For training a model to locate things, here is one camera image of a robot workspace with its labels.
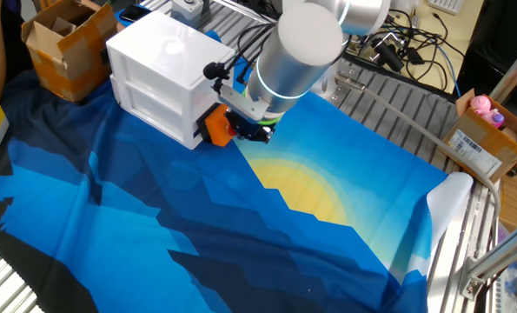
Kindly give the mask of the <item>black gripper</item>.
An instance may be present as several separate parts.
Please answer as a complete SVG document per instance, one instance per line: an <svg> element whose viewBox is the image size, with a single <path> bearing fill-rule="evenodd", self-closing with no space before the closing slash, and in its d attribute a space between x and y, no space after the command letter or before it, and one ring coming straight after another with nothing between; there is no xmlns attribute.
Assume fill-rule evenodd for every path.
<svg viewBox="0 0 517 313"><path fill-rule="evenodd" d="M239 117L233 110L225 112L231 128L230 132L233 137L252 142L268 143L275 133L276 121L265 121L259 123L251 123L248 120Z"/></svg>

